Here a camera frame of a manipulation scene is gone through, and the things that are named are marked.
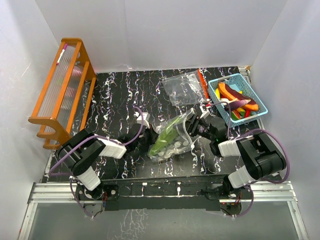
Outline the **green fake leaf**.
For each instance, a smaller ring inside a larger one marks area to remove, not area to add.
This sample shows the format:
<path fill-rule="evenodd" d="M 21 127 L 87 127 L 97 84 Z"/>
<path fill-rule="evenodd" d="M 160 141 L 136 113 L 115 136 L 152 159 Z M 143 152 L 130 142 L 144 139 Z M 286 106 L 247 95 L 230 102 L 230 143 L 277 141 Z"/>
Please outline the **green fake leaf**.
<path fill-rule="evenodd" d="M 148 155 L 150 157 L 155 156 L 161 149 L 170 145 L 175 138 L 179 136 L 177 127 L 182 124 L 184 120 L 183 116 L 176 116 L 168 121 L 163 130 L 159 133 L 157 140 L 149 149 Z"/>

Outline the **clear bag with green leaf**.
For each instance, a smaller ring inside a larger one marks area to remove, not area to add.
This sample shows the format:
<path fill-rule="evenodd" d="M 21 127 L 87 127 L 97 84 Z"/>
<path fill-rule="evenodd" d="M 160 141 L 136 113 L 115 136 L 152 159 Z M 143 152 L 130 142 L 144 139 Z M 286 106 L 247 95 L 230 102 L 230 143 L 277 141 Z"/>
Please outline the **clear bag with green leaf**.
<path fill-rule="evenodd" d="M 194 149 L 195 140 L 187 132 L 187 121 L 194 117 L 195 113 L 195 109 L 191 108 L 157 128 L 159 135 L 147 153 L 153 162 L 166 161 Z"/>

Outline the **white fake mushroom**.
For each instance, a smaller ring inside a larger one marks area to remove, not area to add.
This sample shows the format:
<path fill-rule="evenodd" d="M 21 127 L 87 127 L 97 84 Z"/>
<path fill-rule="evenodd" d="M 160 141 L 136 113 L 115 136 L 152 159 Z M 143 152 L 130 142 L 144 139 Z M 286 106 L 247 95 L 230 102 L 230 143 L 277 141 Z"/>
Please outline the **white fake mushroom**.
<path fill-rule="evenodd" d="M 226 103 L 228 103 L 229 100 L 228 100 L 227 98 L 221 98 L 221 99 L 220 99 L 220 102 L 226 102 Z"/>

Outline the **clear zip bag red slider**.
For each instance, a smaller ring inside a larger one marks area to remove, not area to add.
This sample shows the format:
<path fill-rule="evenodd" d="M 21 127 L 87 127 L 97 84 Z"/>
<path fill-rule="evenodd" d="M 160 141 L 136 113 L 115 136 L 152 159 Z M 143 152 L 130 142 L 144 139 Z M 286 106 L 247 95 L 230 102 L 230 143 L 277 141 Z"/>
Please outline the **clear zip bag red slider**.
<path fill-rule="evenodd" d="M 199 69 L 167 77 L 162 84 L 174 107 L 206 103 L 209 99 L 207 85 Z"/>

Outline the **yellow fake banana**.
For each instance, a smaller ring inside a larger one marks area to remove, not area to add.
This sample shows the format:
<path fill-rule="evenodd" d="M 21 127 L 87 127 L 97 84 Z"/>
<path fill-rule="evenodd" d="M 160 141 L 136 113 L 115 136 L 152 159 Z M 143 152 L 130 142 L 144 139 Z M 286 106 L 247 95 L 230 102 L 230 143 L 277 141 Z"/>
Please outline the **yellow fake banana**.
<path fill-rule="evenodd" d="M 246 111 L 243 109 L 243 108 L 241 108 L 241 107 L 239 107 L 239 108 L 237 108 L 236 109 L 239 113 L 245 113 Z"/>
<path fill-rule="evenodd" d="M 221 98 L 221 94 L 220 94 L 220 91 L 219 91 L 218 88 L 215 89 L 215 94 L 216 94 L 216 96 L 217 96 L 218 99 Z"/>

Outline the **purple fake eggplant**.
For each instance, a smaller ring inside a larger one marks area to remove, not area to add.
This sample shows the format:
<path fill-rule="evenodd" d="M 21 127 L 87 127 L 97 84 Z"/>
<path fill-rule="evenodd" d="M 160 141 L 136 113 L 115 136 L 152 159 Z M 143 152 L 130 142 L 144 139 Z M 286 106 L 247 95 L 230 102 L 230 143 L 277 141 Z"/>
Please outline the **purple fake eggplant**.
<path fill-rule="evenodd" d="M 243 99 L 243 100 L 235 100 L 235 101 L 228 102 L 224 106 L 224 110 L 225 111 L 237 110 L 238 108 L 241 108 L 241 107 L 247 105 L 248 103 L 250 103 L 250 101 L 251 101 L 250 99 Z"/>

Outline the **fake sweet potato slice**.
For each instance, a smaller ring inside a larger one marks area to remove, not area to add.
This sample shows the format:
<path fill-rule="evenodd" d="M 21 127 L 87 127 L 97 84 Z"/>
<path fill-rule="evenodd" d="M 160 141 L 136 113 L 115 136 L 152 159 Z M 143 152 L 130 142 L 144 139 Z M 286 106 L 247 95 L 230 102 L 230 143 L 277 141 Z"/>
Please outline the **fake sweet potato slice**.
<path fill-rule="evenodd" d="M 218 83 L 217 88 L 218 88 L 220 94 L 230 101 L 232 101 L 234 99 L 237 99 L 238 101 L 249 100 L 249 102 L 247 104 L 242 106 L 243 109 L 253 111 L 253 112 L 259 110 L 259 105 L 251 97 L 237 92 L 236 90 L 232 89 L 228 84 L 226 84 L 224 82 L 220 82 L 220 83 Z"/>

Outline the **red fake chili pepper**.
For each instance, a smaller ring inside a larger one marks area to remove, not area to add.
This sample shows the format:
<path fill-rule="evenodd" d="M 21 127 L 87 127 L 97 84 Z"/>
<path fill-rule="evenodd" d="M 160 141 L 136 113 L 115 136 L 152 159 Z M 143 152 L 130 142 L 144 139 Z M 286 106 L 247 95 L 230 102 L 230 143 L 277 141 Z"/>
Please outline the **red fake chili pepper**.
<path fill-rule="evenodd" d="M 246 109 L 246 110 L 245 110 L 244 117 L 245 117 L 245 118 L 248 118 L 248 117 L 250 116 L 250 114 L 251 114 L 251 111 L 248 110 L 248 109 Z"/>

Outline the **light blue plastic basket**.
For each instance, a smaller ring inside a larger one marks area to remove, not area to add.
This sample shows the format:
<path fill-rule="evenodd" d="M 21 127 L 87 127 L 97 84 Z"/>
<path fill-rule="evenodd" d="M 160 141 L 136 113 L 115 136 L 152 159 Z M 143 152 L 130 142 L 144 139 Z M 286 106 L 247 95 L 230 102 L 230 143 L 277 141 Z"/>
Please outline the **light blue plastic basket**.
<path fill-rule="evenodd" d="M 258 97 L 257 93 L 240 73 L 235 73 L 228 76 L 216 78 L 208 82 L 208 94 L 213 103 L 220 102 L 220 99 L 218 98 L 215 92 L 218 88 L 218 83 L 225 83 L 229 85 L 230 88 L 233 90 L 242 91 L 242 93 L 245 96 L 251 97 L 259 106 L 259 109 L 257 111 L 253 111 L 253 113 L 246 118 L 238 120 L 231 119 L 230 128 L 240 126 L 252 121 L 256 121 L 263 115 L 266 115 L 268 113 L 268 109 L 261 101 L 261 99 Z"/>

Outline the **fake watermelon slice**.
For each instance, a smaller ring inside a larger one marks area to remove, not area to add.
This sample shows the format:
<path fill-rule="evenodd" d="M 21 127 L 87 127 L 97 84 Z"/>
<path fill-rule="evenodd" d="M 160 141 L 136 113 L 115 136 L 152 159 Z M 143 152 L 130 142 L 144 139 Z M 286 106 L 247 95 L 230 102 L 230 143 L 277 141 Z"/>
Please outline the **fake watermelon slice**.
<path fill-rule="evenodd" d="M 243 116 L 238 111 L 232 111 L 231 112 L 231 118 L 233 121 L 239 121 L 243 119 Z"/>

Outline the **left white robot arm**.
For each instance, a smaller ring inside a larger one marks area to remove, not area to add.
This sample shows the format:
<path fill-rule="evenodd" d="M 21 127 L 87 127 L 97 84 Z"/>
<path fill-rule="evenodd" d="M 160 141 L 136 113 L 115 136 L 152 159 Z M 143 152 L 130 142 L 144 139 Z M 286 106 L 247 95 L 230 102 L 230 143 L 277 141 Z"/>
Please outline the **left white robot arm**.
<path fill-rule="evenodd" d="M 99 136 L 85 128 L 64 143 L 57 155 L 63 159 L 72 175 L 84 185 L 86 194 L 97 200 L 103 195 L 104 188 L 92 167 L 96 159 L 122 159 L 131 153 L 145 154 L 158 136 L 151 125 L 144 126 L 140 123 L 135 123 L 128 133 L 118 139 Z"/>

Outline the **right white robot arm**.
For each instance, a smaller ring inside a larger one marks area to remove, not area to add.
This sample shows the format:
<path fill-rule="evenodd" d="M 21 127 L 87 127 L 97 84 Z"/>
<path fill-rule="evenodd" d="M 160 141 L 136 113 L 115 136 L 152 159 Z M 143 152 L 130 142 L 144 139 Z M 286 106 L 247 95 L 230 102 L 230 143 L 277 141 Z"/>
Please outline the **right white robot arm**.
<path fill-rule="evenodd" d="M 194 115 L 186 121 L 189 136 L 200 136 L 210 141 L 210 150 L 217 157 L 242 158 L 244 165 L 223 178 L 222 184 L 203 190 L 203 194 L 224 196 L 230 199 L 240 194 L 241 189 L 266 177 L 286 170 L 287 178 L 290 164 L 263 129 L 255 129 L 254 134 L 235 139 L 227 139 L 228 127 L 220 117 L 205 123 Z"/>

